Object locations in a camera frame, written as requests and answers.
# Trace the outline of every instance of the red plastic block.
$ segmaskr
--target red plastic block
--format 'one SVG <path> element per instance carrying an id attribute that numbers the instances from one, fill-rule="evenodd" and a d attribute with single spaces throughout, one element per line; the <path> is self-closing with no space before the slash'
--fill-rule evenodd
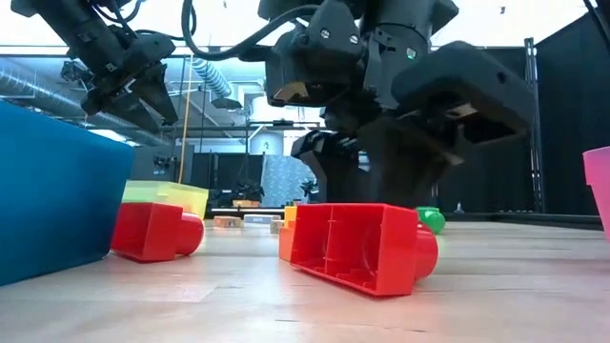
<path id="1" fill-rule="evenodd" d="M 178 206 L 157 203 L 121 205 L 111 248 L 138 262 L 171 261 L 193 253 L 203 238 L 203 222 Z"/>
<path id="2" fill-rule="evenodd" d="M 437 259 L 437 240 L 415 211 L 323 204 L 296 212 L 291 265 L 368 294 L 411 294 Z"/>

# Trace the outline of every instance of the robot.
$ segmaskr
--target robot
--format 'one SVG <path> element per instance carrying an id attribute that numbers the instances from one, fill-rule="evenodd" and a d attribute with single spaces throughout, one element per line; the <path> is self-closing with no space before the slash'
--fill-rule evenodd
<path id="1" fill-rule="evenodd" d="M 271 105 L 324 108 L 329 131 L 309 132 L 292 150 L 313 170 L 322 202 L 424 205 L 439 178 L 463 161 L 463 142 L 525 134 L 535 110 L 524 81 L 483 50 L 454 42 L 432 51 L 430 37 L 458 15 L 451 0 L 261 0 L 258 15 L 269 24 L 221 52 L 193 41 L 193 0 L 183 3 L 183 37 L 131 30 L 137 10 L 127 18 L 120 12 L 130 1 L 12 0 L 11 7 L 40 14 L 70 57 L 90 69 L 88 114 L 108 111 L 143 128 L 153 127 L 150 118 L 121 112 L 122 102 L 142 99 L 166 124 L 177 120 L 160 62 L 174 50 L 172 39 L 202 59 L 264 62 Z M 107 26 L 104 10 L 120 26 Z M 288 21 L 295 28 L 273 47 L 257 45 Z M 358 167 L 360 151 L 368 171 Z"/>

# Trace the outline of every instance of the blue plastic box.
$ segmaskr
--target blue plastic box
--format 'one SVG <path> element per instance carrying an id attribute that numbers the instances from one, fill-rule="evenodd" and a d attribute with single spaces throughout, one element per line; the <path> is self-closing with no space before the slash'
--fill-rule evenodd
<path id="1" fill-rule="evenodd" d="M 133 148 L 0 102 L 0 286 L 103 258 Z"/>

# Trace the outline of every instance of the floor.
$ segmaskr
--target floor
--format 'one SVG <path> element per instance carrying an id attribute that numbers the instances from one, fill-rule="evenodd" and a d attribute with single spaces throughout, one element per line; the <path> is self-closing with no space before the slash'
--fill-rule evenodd
<path id="1" fill-rule="evenodd" d="M 0 288 L 0 342 L 608 342 L 601 232 L 450 223 L 413 295 L 374 300 L 278 261 L 268 229 L 192 257 L 116 255 Z"/>

